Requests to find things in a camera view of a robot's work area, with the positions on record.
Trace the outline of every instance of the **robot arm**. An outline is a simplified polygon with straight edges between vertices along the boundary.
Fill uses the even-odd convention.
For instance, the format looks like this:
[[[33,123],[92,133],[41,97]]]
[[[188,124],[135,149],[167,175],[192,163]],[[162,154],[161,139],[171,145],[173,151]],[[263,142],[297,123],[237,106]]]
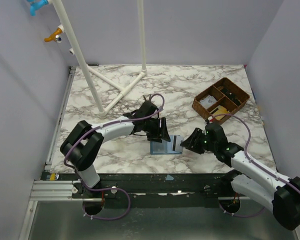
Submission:
[[[162,140],[171,141],[167,130],[166,118],[159,118],[159,116],[158,118],[147,117],[153,115],[156,111],[158,111],[157,106],[150,100],[145,100],[139,109],[126,113],[112,121],[92,125],[84,120],[80,121],[62,143],[60,151],[66,156],[72,149],[68,160],[76,168],[76,172],[85,184],[89,188],[93,188],[100,181],[93,163],[101,145],[105,142],[141,131],[146,132],[149,141],[160,143]],[[79,139],[88,132],[91,133],[75,146]]]
[[[279,181],[282,179],[300,191],[299,177],[291,179],[282,175],[250,154],[248,159],[244,149],[236,143],[228,142],[223,128],[216,123],[207,124],[205,131],[196,128],[181,146],[198,154],[213,152],[219,161],[237,170],[229,179],[235,192],[265,206],[286,229],[294,230],[300,225],[300,194]]]

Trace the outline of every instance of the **marble table surface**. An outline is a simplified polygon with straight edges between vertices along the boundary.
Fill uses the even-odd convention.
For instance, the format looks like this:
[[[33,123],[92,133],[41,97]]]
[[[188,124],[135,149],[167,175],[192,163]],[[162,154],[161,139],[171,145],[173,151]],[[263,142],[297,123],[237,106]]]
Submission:
[[[103,75],[121,86],[127,86],[139,74],[139,65],[102,65],[94,67]],[[148,65],[147,76],[132,91],[117,103],[105,117],[98,115],[88,84],[77,67],[66,104],[63,121],[52,155],[52,173],[72,173],[63,164],[60,146],[75,125],[103,123],[118,118],[124,113],[138,109],[143,95],[161,93],[165,106],[161,117],[166,117],[168,132],[187,138],[196,127],[204,129],[205,121],[192,108],[194,97],[227,77],[250,95],[246,105],[236,113],[251,129],[250,154],[268,167],[275,169],[275,162],[264,131],[257,105],[243,65]],[[118,90],[92,75],[95,87],[104,106],[118,94]],[[153,98],[161,104],[160,97]],[[222,125],[228,140],[244,146],[247,130],[234,118]],[[150,142],[145,136],[122,136],[102,145],[93,163],[98,173],[226,173],[231,168],[219,162],[213,154],[196,154],[183,149],[180,155],[150,155]]]

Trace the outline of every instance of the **brown wooden tray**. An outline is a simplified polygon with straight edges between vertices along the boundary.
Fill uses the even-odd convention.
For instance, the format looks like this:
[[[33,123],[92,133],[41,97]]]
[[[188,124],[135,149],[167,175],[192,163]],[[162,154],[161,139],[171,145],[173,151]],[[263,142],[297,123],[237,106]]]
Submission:
[[[226,96],[223,92],[221,92],[224,88],[231,93],[231,98],[234,95],[237,101],[231,100],[230,97]],[[217,102],[210,106],[208,109],[206,109],[201,105],[200,100],[204,99],[208,95],[213,96],[217,100]],[[212,116],[210,112],[219,105],[225,107],[230,114],[234,115],[236,112],[242,109],[242,107],[246,104],[249,98],[250,96],[248,93],[243,91],[230,79],[224,77],[212,86],[208,87],[206,90],[199,93],[197,96],[195,96],[192,107],[201,117],[203,117],[203,119],[207,120],[209,117]],[[215,119],[214,122],[219,123],[221,125],[229,118],[230,116],[224,116],[221,120]]]

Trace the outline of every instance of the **blue faucet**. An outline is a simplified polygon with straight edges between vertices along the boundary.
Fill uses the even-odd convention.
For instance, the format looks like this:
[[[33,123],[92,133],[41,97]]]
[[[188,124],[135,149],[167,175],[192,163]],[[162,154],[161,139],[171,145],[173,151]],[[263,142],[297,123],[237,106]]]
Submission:
[[[35,16],[37,10],[42,8],[44,5],[49,4],[48,0],[40,0],[38,2],[34,2],[34,0],[27,0],[27,1],[31,3],[31,7],[30,7],[31,16]]]

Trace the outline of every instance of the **white wall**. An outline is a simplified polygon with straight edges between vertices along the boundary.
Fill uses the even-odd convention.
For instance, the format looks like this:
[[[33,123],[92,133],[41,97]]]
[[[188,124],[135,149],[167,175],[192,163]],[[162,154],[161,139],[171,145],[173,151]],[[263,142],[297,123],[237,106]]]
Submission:
[[[247,64],[282,2],[144,0],[147,62]],[[63,3],[88,63],[141,63],[137,0]],[[60,22],[53,6],[40,14],[55,31]],[[74,64],[67,40],[59,47]]]
[[[66,86],[58,47],[26,1],[0,0],[0,240],[18,239]]]
[[[300,0],[285,0],[247,66],[277,168],[300,177]]]

